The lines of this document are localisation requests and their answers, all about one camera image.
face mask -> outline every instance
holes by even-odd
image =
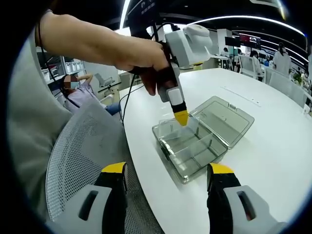
[[[78,81],[72,81],[72,82],[70,82],[70,88],[71,88],[71,89],[76,89],[78,85],[79,85],[79,82],[78,82]]]

clear plastic box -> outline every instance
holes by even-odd
[[[192,112],[183,127],[175,119],[152,128],[179,180],[185,184],[237,144],[254,118],[216,96]]]

cable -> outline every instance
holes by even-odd
[[[154,31],[154,35],[155,35],[155,41],[159,41],[159,37],[158,37],[158,30],[160,29],[159,28],[156,28],[156,24],[153,23],[153,31]]]
[[[138,87],[138,88],[136,88],[136,89],[134,89],[134,90],[131,91],[131,88],[132,88],[132,85],[131,85],[131,86],[130,86],[130,89],[129,89],[129,93],[128,93],[127,95],[123,96],[123,97],[119,100],[119,115],[120,115],[120,119],[121,119],[121,121],[122,121],[122,124],[123,124],[123,120],[124,120],[124,117],[125,117],[125,110],[126,110],[126,107],[127,107],[127,103],[128,103],[128,99],[129,99],[130,93],[133,93],[134,91],[136,91],[136,90],[142,88],[143,86],[144,86],[144,85],[142,85],[142,86],[140,86],[140,87]],[[122,114],[121,114],[121,101],[122,101],[125,97],[127,97],[127,101],[126,101],[125,107],[124,107],[124,109],[123,109],[123,116],[122,116]]]
[[[47,68],[48,68],[48,71],[49,71],[49,73],[50,73],[50,76],[52,77],[53,81],[56,83],[56,80],[55,80],[55,78],[54,78],[54,75],[53,75],[52,72],[51,72],[51,69],[50,69],[50,67],[49,67],[49,64],[48,64],[48,61],[47,61],[47,59],[46,59],[45,53],[44,53],[44,51],[43,51],[43,45],[42,45],[42,39],[41,39],[41,31],[40,31],[40,23],[41,23],[41,21],[39,21],[39,24],[38,24],[38,36],[39,36],[39,45],[40,45],[40,48],[41,48],[42,57],[43,57],[43,60],[44,60],[45,65],[46,65]],[[67,95],[65,95],[65,91],[63,90],[62,87],[59,87],[59,90],[62,92],[62,94],[64,95],[64,97],[65,97],[67,100],[69,100],[70,103],[72,103],[74,106],[76,106],[77,108],[79,108],[79,106],[78,106],[76,103],[74,103],[71,99],[69,99],[69,98],[67,97]]]
[[[157,35],[157,38],[158,38],[158,31],[159,31],[159,29],[161,29],[163,26],[165,26],[167,24],[170,24],[171,29],[172,29],[173,32],[177,31],[177,30],[180,30],[180,28],[178,26],[176,26],[176,25],[174,25],[173,23],[170,23],[170,22],[162,23],[156,30],[154,29],[154,25],[153,25],[154,33],[152,34],[151,38],[153,38],[155,36],[155,40],[158,41],[158,39],[156,39],[156,35]]]
[[[133,86],[133,83],[134,83],[135,79],[136,79],[136,75],[133,76],[132,81],[131,81],[131,85],[130,85],[129,93],[128,93],[128,96],[127,96],[125,108],[123,109],[122,124],[123,124],[123,120],[125,119],[126,107],[127,107],[127,104],[128,104],[128,100],[129,100],[129,97],[130,97],[131,89],[132,89],[132,86]]]

white desk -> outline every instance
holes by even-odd
[[[218,56],[218,55],[210,55],[210,58],[216,59],[216,60],[221,60],[221,68],[223,68],[223,61],[224,60],[229,60],[229,57],[225,57],[225,56]]]
[[[225,69],[183,73],[180,81],[189,111],[216,95],[255,118],[221,163],[267,201],[274,218],[290,221],[312,184],[312,118],[274,88]],[[144,88],[131,93],[124,124],[136,173],[166,234],[207,234],[206,175],[176,186],[156,150],[152,126],[171,117],[169,103],[160,97]]]

white device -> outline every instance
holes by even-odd
[[[209,35],[207,28],[193,24],[165,34],[165,39],[178,66],[184,67],[210,59],[209,49],[213,43]]]

